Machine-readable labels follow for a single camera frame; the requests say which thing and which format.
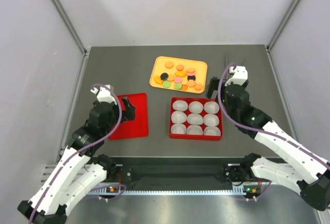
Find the orange flower cookie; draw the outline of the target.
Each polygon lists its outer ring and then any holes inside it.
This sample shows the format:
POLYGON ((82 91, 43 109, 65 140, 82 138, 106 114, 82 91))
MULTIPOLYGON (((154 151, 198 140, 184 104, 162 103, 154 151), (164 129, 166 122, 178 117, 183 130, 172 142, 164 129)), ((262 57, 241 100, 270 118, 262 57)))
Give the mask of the orange flower cookie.
POLYGON ((192 79, 188 80, 188 82, 187 82, 188 87, 194 87, 195 84, 196 84, 195 81, 192 79))

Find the orange round cookie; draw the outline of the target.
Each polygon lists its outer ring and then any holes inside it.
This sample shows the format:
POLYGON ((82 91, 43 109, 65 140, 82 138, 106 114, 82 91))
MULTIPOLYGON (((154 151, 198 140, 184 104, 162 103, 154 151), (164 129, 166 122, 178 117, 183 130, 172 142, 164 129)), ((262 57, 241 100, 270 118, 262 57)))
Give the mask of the orange round cookie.
POLYGON ((165 63, 165 67, 166 68, 172 68, 173 67, 173 65, 174 65, 174 63, 172 62, 172 61, 167 61, 166 63, 165 63))
POLYGON ((178 71, 182 71, 184 69, 184 66, 183 65, 177 65, 176 69, 178 71))

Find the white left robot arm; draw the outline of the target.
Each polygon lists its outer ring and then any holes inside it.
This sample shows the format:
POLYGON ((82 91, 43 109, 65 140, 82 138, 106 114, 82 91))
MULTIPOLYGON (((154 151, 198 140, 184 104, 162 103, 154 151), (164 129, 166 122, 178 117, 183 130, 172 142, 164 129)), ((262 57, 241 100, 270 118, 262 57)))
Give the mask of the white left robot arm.
POLYGON ((95 153, 119 124, 135 119, 135 112, 128 97, 94 101, 88 119, 72 134, 44 185, 30 200, 19 204, 18 211, 29 223, 65 223, 75 205, 93 188, 118 177, 114 160, 95 153))

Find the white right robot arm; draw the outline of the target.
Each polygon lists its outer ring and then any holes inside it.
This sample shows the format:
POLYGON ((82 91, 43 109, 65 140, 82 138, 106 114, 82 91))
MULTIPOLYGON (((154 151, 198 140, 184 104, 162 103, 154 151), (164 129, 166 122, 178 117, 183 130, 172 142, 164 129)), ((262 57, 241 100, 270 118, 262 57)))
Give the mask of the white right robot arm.
POLYGON ((211 98, 217 91, 216 102, 223 114, 239 131, 268 147, 284 162, 272 162, 251 153, 240 164, 245 181, 255 178, 281 185, 292 190, 312 208, 325 211, 329 208, 329 161, 312 153, 285 133, 265 112, 250 103, 246 91, 248 80, 231 78, 223 81, 212 77, 206 91, 211 98))

